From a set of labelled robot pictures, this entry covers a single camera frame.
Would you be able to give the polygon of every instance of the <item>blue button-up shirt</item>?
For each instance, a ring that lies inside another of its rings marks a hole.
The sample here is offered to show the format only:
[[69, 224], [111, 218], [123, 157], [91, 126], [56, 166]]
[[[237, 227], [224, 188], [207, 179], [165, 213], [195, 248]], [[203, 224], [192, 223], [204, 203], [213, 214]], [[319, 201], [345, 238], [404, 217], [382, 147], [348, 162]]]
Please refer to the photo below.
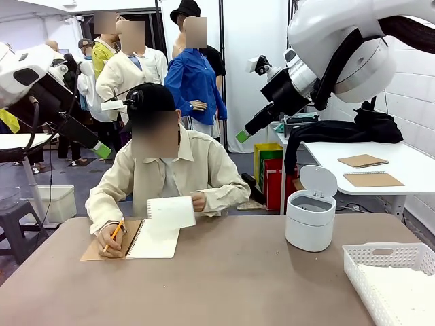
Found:
[[[227, 118], [225, 104], [216, 86], [216, 74], [198, 49], [185, 49], [169, 63], [164, 85], [171, 91], [182, 116], [190, 116], [212, 126], [216, 109], [219, 120]], [[205, 111], [193, 111], [190, 101], [207, 104]]]

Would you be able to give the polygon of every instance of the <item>black hat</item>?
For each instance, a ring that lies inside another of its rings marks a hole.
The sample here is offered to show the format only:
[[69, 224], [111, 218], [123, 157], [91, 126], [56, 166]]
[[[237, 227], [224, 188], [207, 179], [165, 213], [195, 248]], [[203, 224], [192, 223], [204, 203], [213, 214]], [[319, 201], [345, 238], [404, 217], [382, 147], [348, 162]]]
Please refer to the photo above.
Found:
[[181, 0], [179, 8], [171, 12], [171, 20], [177, 24], [177, 16], [181, 14], [186, 17], [200, 17], [201, 9], [195, 0]]
[[160, 84], [144, 83], [132, 88], [127, 94], [127, 114], [129, 121], [122, 132], [131, 132], [132, 128], [152, 129], [158, 125], [162, 112], [174, 112], [174, 98], [171, 92]]

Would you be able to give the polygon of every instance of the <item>seated person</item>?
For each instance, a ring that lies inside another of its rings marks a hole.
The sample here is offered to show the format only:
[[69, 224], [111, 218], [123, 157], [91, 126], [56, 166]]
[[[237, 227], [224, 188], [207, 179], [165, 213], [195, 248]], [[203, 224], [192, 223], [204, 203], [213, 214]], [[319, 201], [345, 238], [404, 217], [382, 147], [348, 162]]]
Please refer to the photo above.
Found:
[[[111, 234], [122, 218], [118, 202], [131, 193], [133, 216], [138, 218], [147, 217], [147, 199], [151, 198], [191, 196], [197, 215], [212, 216], [248, 201], [250, 194], [222, 145], [180, 124], [181, 111], [168, 89], [145, 83], [127, 96], [139, 97], [142, 103], [128, 105], [126, 128], [133, 131], [133, 139], [116, 154], [114, 165], [90, 190], [86, 202], [93, 222], [90, 232], [99, 239], [100, 253], [110, 258], [122, 256], [123, 232], [114, 240]], [[173, 151], [168, 154], [171, 145]], [[164, 158], [146, 154], [158, 151]], [[105, 245], [109, 249], [103, 253]]]

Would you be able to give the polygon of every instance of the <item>white trash bin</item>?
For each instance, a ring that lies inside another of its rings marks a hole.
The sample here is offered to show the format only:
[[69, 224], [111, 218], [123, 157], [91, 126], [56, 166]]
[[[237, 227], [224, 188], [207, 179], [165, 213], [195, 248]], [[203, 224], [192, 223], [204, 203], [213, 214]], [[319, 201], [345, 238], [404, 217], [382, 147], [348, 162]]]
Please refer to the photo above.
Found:
[[302, 250], [323, 251], [334, 231], [337, 180], [329, 170], [307, 165], [300, 170], [300, 182], [306, 190], [288, 198], [285, 238]]

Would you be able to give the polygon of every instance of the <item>white table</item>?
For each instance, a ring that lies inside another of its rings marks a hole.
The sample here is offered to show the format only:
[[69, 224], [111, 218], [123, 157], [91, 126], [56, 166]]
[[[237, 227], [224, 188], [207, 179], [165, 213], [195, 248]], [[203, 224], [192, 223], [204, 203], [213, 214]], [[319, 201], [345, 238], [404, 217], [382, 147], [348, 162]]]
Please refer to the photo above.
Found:
[[[435, 193], [435, 159], [406, 145], [382, 143], [303, 143], [315, 161], [334, 173], [338, 190], [349, 195], [393, 195], [390, 213], [402, 218], [407, 195]], [[369, 154], [389, 164], [354, 169], [339, 158]], [[355, 187], [343, 174], [348, 172], [385, 171], [404, 184], [402, 187]]]
[[267, 138], [267, 142], [276, 141], [283, 148], [283, 167], [282, 167], [282, 174], [281, 174], [281, 208], [279, 209], [279, 213], [283, 215], [285, 211], [285, 184], [286, 184], [284, 159], [285, 159], [285, 153], [287, 151], [288, 139], [284, 137], [284, 134], [279, 134], [278, 132], [273, 130], [273, 128], [276, 127], [277, 125], [278, 124], [276, 123], [272, 123], [268, 125], [266, 129], [266, 138]]
[[[50, 134], [36, 134], [35, 139], [33, 139], [33, 144], [31, 148], [35, 148], [42, 143], [44, 143], [47, 139], [50, 138]], [[0, 134], [0, 149], [12, 149], [17, 147], [26, 147], [29, 142], [30, 134]], [[39, 194], [38, 184], [36, 183], [35, 176], [33, 175], [32, 168], [30, 166], [29, 159], [27, 156], [23, 161], [24, 171], [26, 172], [27, 180], [29, 181], [29, 186], [32, 191], [32, 196], [35, 199], [36, 204], [36, 213], [41, 221], [44, 220], [45, 210], [42, 204], [41, 195]], [[55, 228], [57, 224], [50, 224], [48, 220], [44, 222], [45, 228]]]

